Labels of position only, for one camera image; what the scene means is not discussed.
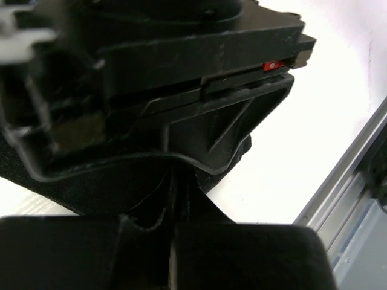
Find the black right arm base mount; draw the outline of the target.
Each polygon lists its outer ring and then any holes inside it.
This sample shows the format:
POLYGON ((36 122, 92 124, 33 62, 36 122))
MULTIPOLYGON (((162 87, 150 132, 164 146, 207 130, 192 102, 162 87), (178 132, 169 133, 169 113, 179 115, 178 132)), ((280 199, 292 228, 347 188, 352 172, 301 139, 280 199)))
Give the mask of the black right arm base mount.
POLYGON ((365 176, 373 198, 386 213, 386 139, 375 140, 367 152, 365 176))

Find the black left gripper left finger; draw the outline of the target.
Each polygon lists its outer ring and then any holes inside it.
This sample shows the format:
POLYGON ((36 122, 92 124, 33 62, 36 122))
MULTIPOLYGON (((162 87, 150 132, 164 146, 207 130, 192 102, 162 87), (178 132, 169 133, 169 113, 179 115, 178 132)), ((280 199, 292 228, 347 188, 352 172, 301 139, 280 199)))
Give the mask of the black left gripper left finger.
POLYGON ((2 289, 166 289, 176 178, 132 216, 1 219, 2 289))

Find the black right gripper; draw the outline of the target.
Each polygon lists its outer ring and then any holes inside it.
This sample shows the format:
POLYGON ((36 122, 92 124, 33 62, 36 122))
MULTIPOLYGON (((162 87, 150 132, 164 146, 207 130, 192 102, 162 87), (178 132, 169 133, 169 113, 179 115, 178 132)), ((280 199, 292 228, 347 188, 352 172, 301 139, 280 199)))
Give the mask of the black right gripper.
POLYGON ((288 96, 304 28, 258 1, 2 1, 1 139, 53 142, 40 181, 203 160, 288 96))

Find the long black sock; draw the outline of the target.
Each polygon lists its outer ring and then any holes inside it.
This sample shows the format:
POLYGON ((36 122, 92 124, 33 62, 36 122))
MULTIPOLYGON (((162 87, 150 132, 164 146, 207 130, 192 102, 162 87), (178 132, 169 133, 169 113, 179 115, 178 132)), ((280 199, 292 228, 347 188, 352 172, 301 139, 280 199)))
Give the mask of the long black sock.
POLYGON ((69 178, 39 182, 31 177, 17 151, 1 139, 1 177, 32 190, 77 214, 129 213, 155 193, 174 167, 187 166, 189 177, 208 193, 240 162, 252 146, 247 134, 233 145, 221 145, 203 160, 147 156, 124 160, 69 178))

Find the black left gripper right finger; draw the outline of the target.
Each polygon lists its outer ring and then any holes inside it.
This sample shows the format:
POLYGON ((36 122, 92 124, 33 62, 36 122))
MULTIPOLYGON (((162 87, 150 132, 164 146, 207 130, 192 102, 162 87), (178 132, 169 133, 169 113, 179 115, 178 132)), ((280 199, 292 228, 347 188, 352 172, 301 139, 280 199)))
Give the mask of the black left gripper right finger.
POLYGON ((173 289, 335 289, 308 227, 237 224, 186 173, 174 175, 173 289))

